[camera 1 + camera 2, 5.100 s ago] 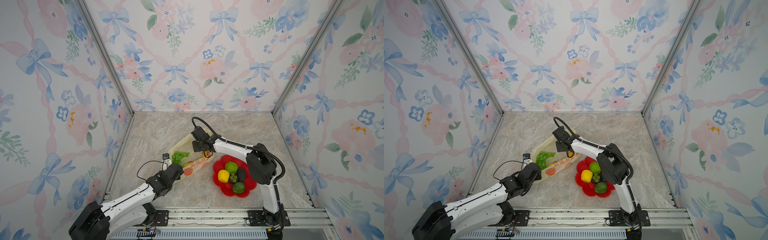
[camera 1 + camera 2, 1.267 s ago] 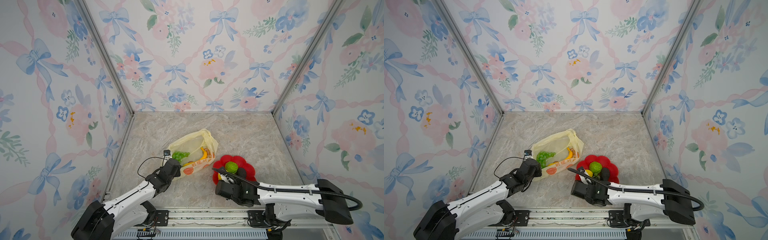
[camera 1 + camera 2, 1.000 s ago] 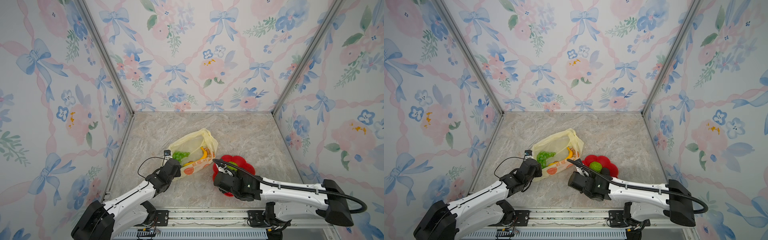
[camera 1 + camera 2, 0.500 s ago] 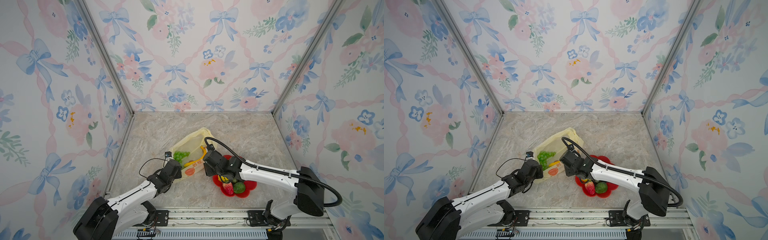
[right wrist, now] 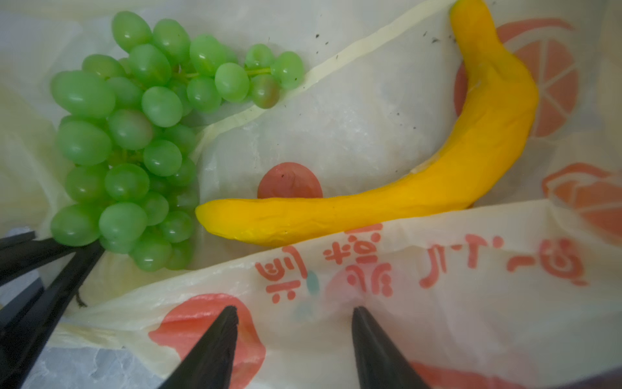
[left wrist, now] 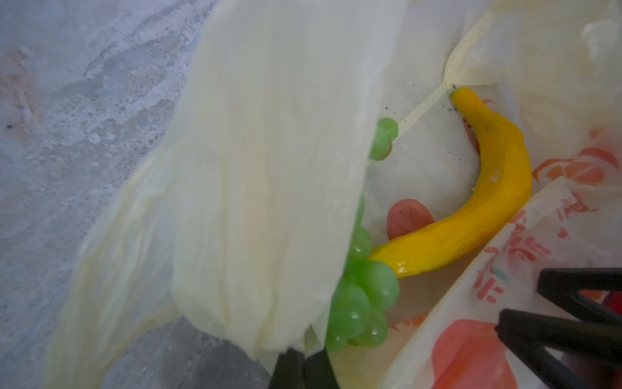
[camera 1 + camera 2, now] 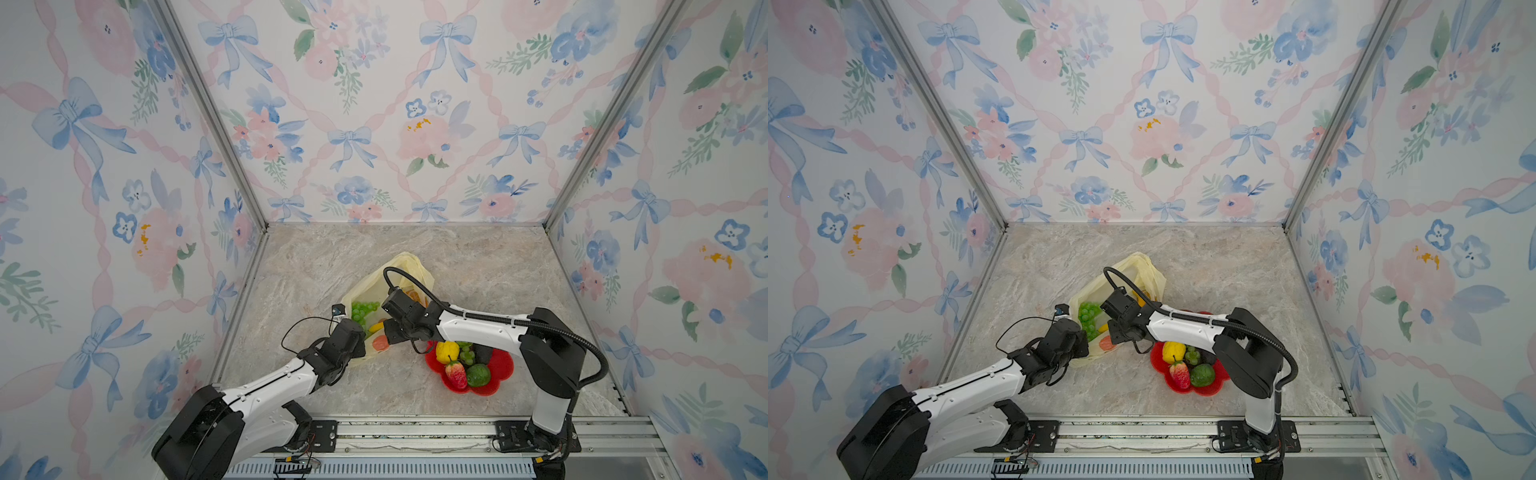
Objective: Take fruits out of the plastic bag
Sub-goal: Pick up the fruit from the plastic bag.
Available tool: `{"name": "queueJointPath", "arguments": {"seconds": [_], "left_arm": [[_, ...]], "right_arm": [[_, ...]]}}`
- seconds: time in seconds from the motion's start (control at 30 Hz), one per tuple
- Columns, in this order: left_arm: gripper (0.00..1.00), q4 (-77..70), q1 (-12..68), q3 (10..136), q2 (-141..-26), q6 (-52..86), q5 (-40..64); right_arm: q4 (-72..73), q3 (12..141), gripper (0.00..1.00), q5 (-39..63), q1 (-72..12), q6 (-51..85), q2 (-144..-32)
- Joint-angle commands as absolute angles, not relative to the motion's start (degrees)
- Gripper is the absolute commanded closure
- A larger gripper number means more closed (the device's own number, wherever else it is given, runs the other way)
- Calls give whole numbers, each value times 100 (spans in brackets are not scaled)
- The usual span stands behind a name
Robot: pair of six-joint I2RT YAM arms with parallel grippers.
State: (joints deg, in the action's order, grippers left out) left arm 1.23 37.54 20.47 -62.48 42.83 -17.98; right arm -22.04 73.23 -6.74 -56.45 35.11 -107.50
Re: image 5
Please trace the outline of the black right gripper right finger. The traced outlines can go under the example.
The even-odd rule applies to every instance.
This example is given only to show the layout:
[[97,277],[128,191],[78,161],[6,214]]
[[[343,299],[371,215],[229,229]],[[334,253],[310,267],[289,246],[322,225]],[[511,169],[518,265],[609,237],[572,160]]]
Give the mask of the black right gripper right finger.
[[364,306],[353,310],[351,334],[362,389],[430,389]]

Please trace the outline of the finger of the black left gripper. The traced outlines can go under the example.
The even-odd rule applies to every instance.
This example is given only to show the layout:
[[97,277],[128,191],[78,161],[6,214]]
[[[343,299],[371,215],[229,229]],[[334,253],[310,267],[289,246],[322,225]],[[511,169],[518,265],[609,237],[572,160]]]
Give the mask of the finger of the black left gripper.
[[72,253],[72,247],[62,245],[53,238],[36,240],[34,232],[2,238],[0,285],[6,285],[34,269]]
[[98,242],[72,248],[73,253],[67,254],[71,261],[49,287],[37,279],[1,309],[2,388],[22,387],[66,308],[105,252]]

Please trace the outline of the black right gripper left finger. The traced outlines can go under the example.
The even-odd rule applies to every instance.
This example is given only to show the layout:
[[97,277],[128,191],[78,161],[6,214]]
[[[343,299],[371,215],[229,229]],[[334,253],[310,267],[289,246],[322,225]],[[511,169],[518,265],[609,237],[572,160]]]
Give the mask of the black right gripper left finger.
[[227,389],[238,336],[235,306],[226,306],[160,389]]

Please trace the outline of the green grapes bunch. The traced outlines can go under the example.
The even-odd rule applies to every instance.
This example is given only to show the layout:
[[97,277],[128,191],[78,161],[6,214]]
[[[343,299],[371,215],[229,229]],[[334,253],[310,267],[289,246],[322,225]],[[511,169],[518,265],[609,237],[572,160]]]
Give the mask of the green grapes bunch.
[[118,12],[111,30],[124,58],[91,54],[50,84],[66,111],[58,150],[72,164],[71,204],[50,231],[65,246],[98,243],[128,255],[144,272],[180,271],[194,257],[198,205],[198,136],[186,118],[226,103],[270,109],[301,84],[305,65],[264,44],[239,58],[211,35],[191,37],[174,19],[150,26],[132,11]]

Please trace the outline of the pale yellow plastic bag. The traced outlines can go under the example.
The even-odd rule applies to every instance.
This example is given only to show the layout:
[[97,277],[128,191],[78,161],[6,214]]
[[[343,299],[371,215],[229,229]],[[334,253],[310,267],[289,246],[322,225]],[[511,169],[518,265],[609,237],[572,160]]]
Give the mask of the pale yellow plastic bag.
[[[106,254],[26,380],[28,388],[155,388],[224,305],[240,317],[236,388],[356,388],[351,317],[367,307],[438,388],[621,385],[621,4],[490,1],[540,104],[521,158],[471,209],[385,223],[379,261],[337,233],[297,245],[293,299],[257,265],[282,251],[196,229],[187,271]],[[4,1],[1,232],[49,232],[69,204],[52,77],[123,51],[119,11],[175,19],[239,55],[299,53],[304,84],[272,110],[190,117],[202,202],[254,198],[284,162],[324,196],[401,178],[450,134],[462,87],[447,1]]]

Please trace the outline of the yellow banana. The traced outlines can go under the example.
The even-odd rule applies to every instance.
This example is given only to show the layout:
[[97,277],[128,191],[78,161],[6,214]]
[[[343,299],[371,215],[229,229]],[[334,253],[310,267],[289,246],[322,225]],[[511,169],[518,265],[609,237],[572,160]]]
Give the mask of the yellow banana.
[[522,155],[539,105],[531,73],[501,43],[488,6],[458,1],[450,24],[466,70],[463,110],[443,147],[419,170],[360,194],[325,199],[219,199],[200,205],[208,233],[280,247],[389,220],[463,210]]

